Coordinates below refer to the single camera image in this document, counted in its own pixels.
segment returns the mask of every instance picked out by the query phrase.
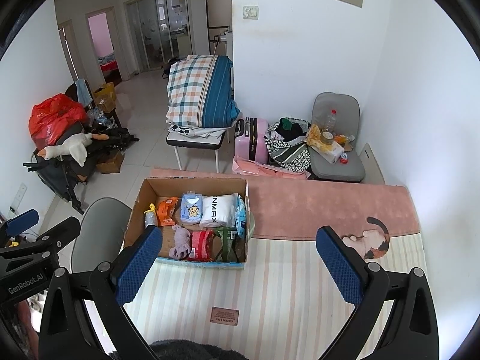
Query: chair leg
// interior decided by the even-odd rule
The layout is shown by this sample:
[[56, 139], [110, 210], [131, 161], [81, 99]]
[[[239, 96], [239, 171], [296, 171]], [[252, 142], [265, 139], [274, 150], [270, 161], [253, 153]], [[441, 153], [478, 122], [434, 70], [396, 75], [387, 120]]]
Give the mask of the chair leg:
[[175, 155], [177, 156], [178, 168], [180, 170], [183, 170], [182, 169], [182, 163], [180, 162], [179, 150], [177, 149], [176, 146], [174, 146], [173, 148], [175, 149]]
[[215, 150], [215, 164], [217, 165], [217, 173], [220, 173], [220, 166], [218, 165], [218, 150]]

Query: gray chair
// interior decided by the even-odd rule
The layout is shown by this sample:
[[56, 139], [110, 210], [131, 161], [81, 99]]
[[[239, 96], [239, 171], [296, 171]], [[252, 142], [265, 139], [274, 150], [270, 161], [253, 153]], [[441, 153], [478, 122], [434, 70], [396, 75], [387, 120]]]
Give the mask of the gray chair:
[[83, 215], [71, 252], [72, 273], [91, 271], [119, 254], [131, 208], [114, 198], [100, 198]]
[[[337, 123], [335, 124], [334, 132], [357, 137], [360, 122], [360, 107], [357, 100], [346, 94], [331, 92], [320, 93], [313, 103], [313, 110], [311, 112], [312, 124], [321, 127], [326, 115], [328, 115], [332, 109], [337, 110]], [[365, 169], [355, 150], [347, 152], [349, 162], [346, 164], [342, 164], [340, 161], [329, 163], [311, 147], [309, 147], [308, 150], [311, 158], [311, 171], [319, 179], [358, 183], [365, 177]]]

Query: gray chair backrest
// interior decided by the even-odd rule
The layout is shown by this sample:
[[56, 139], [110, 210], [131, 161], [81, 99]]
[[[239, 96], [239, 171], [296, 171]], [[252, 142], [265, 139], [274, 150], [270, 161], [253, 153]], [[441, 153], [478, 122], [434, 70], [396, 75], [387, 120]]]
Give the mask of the gray chair backrest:
[[73, 273], [91, 271], [118, 256], [130, 212], [130, 207], [114, 198], [100, 198], [88, 207], [71, 252]]
[[337, 110], [335, 133], [354, 135], [357, 138], [360, 123], [360, 106], [355, 98], [346, 94], [320, 93], [313, 103], [311, 112], [312, 124], [316, 124], [321, 128], [326, 116], [332, 109]]

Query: orange snack bag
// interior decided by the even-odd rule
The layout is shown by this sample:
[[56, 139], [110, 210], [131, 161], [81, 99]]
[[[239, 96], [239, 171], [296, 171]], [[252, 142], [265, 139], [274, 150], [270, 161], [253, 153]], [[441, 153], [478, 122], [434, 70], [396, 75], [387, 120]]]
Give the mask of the orange snack bag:
[[172, 219], [175, 212], [175, 206], [177, 205], [179, 198], [173, 197], [160, 202], [157, 209], [158, 224], [160, 226], [173, 226], [176, 225]]

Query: light switch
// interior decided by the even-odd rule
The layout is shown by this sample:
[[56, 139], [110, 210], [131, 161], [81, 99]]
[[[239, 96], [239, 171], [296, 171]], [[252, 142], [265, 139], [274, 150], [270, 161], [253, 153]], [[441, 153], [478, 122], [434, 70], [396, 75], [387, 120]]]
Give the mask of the light switch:
[[247, 20], [258, 20], [258, 5], [244, 5], [243, 18]]

